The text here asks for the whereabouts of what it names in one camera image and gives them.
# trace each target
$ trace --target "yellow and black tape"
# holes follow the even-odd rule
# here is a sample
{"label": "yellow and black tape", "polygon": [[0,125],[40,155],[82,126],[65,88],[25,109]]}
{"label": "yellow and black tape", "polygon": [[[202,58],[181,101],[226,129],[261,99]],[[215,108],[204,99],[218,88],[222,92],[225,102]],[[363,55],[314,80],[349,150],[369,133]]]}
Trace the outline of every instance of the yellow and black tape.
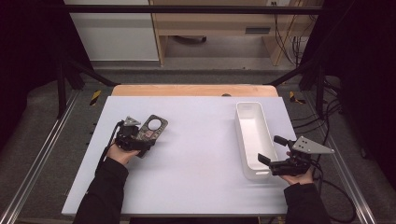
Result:
{"label": "yellow and black tape", "polygon": [[297,99],[296,99],[296,97],[294,96],[294,92],[293,92],[293,91],[290,92],[290,101],[291,101],[292,103],[299,103],[299,104],[301,104],[301,105],[304,105],[304,104],[305,104],[305,100],[297,100]]}
{"label": "yellow and black tape", "polygon": [[96,104],[96,101],[98,100],[100,93],[101,93],[101,91],[95,91],[93,93],[90,105],[95,105]]}

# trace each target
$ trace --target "white plastic bin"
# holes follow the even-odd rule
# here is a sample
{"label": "white plastic bin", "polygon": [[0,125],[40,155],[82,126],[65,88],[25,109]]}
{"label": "white plastic bin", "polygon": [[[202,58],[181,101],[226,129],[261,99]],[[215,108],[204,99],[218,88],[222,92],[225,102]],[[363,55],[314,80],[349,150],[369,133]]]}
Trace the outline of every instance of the white plastic bin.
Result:
{"label": "white plastic bin", "polygon": [[268,177],[271,171],[268,166],[258,161],[258,153],[271,161],[278,161],[278,159],[262,112],[262,105],[257,102],[236,104],[235,124],[246,178],[254,180]]}

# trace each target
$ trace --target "person's left hand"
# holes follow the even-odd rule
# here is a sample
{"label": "person's left hand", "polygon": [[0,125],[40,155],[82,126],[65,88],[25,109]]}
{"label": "person's left hand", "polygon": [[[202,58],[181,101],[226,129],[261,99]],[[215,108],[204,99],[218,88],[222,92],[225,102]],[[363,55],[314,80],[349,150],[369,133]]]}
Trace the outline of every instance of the person's left hand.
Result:
{"label": "person's left hand", "polygon": [[125,151],[119,148],[116,144],[111,145],[107,152],[107,156],[122,165],[126,165],[128,161],[135,155],[139,154],[140,150]]}

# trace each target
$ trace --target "circular hole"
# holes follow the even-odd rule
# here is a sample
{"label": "circular hole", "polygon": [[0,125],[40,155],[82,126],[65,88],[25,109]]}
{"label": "circular hole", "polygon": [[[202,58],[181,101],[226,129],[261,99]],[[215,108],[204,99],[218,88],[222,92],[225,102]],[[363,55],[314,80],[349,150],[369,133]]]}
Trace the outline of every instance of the circular hole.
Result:
{"label": "circular hole", "polygon": [[149,122],[148,127],[150,130],[155,131],[161,127],[161,121],[158,119],[152,119]]}

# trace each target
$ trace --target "black curtain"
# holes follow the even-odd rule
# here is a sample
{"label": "black curtain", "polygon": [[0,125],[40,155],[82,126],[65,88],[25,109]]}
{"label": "black curtain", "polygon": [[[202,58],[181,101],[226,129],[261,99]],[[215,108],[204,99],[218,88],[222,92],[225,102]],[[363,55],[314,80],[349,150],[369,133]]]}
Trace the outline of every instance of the black curtain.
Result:
{"label": "black curtain", "polygon": [[[68,13],[41,10],[63,0],[0,1],[0,150],[17,126],[29,91],[56,80],[56,63],[71,57],[92,69]],[[67,75],[79,71],[67,67]]]}
{"label": "black curtain", "polygon": [[[326,2],[335,7],[337,1]],[[333,24],[332,19],[318,18],[304,55],[306,60]],[[322,66],[326,76],[341,79],[340,99],[346,116],[368,157],[378,162],[396,189],[395,42],[396,2],[356,0],[337,28]]]}

